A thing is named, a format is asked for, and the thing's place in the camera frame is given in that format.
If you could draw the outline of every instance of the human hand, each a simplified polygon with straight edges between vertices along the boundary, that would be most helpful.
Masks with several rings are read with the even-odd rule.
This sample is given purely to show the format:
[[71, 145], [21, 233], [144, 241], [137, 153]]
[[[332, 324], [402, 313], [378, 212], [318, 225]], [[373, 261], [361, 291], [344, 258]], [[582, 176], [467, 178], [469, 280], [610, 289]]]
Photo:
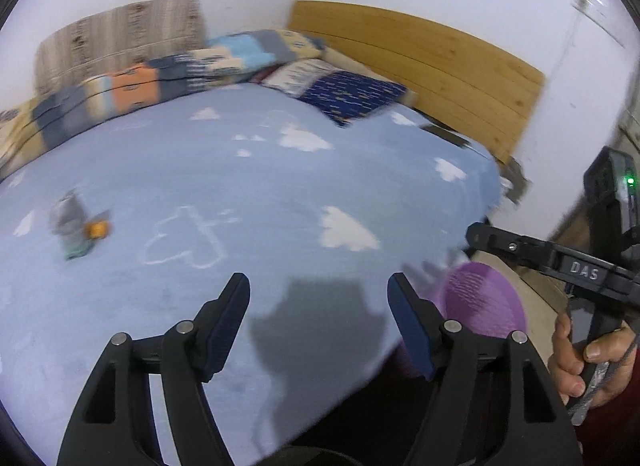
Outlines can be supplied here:
[[[548, 368], [564, 404], [569, 401], [570, 396], [578, 398], [584, 393], [586, 386], [579, 374], [582, 372], [585, 362], [620, 361], [629, 345], [636, 338], [629, 325], [623, 322], [620, 329], [592, 341], [581, 355], [569, 339], [570, 332], [571, 320], [569, 316], [566, 313], [559, 314], [556, 319], [556, 330], [552, 337], [554, 353], [549, 358]], [[636, 352], [634, 351], [620, 364], [609, 383], [596, 393], [590, 408], [606, 404], [627, 387], [635, 362]]]

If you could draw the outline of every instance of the blue gripper pad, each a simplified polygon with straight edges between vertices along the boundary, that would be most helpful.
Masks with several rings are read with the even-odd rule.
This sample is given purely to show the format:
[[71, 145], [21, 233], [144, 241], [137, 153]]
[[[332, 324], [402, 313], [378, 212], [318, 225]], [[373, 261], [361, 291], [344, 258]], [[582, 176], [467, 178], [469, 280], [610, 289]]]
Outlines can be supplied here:
[[217, 300], [208, 301], [194, 319], [196, 344], [191, 360], [199, 379], [207, 383], [223, 369], [249, 305], [249, 279], [233, 274]]
[[[398, 283], [403, 280], [404, 290]], [[391, 308], [391, 313], [396, 319], [396, 324], [404, 340], [404, 345], [409, 352], [411, 363], [428, 381], [433, 379], [436, 367], [431, 361], [431, 342], [418, 320], [418, 316], [407, 298], [407, 294], [413, 295], [414, 302], [420, 302], [418, 295], [402, 273], [396, 273], [389, 278], [386, 284], [386, 297]]]

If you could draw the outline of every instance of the purple object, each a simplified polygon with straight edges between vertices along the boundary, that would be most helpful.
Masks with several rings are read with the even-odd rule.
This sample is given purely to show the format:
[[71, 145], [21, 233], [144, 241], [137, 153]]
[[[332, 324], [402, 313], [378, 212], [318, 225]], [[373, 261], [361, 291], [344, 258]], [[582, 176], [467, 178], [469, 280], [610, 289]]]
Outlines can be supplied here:
[[[518, 293], [499, 271], [484, 263], [464, 263], [447, 272], [433, 289], [417, 294], [432, 301], [445, 319], [458, 320], [476, 334], [505, 338], [514, 330], [527, 331]], [[406, 373], [417, 375], [404, 343], [399, 358]]]

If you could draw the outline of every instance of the wooden bed frame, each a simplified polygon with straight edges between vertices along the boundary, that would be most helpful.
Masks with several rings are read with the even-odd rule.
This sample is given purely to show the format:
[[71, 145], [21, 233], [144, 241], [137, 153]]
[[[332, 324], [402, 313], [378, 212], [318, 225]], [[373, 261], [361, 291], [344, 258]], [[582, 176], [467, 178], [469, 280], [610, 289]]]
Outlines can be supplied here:
[[400, 12], [297, 0], [289, 28], [328, 45], [418, 94], [415, 108], [484, 144], [506, 162], [545, 76], [474, 36]]

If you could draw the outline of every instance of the light blue bedsheet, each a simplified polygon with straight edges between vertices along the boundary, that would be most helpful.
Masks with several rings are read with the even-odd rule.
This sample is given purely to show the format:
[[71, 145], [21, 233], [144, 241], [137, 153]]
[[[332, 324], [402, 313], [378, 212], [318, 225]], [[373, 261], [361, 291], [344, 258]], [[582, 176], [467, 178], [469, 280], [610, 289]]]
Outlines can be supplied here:
[[[499, 199], [484, 147], [418, 129], [395, 104], [346, 129], [254, 84], [97, 126], [0, 185], [0, 399], [55, 464], [111, 335], [164, 333], [234, 271], [252, 299], [205, 385], [238, 466], [273, 452], [365, 383], [398, 344], [386, 281], [442, 265]], [[47, 225], [75, 188], [113, 232], [65, 261]], [[159, 378], [152, 382], [156, 399]], [[164, 460], [177, 465], [156, 409]]]

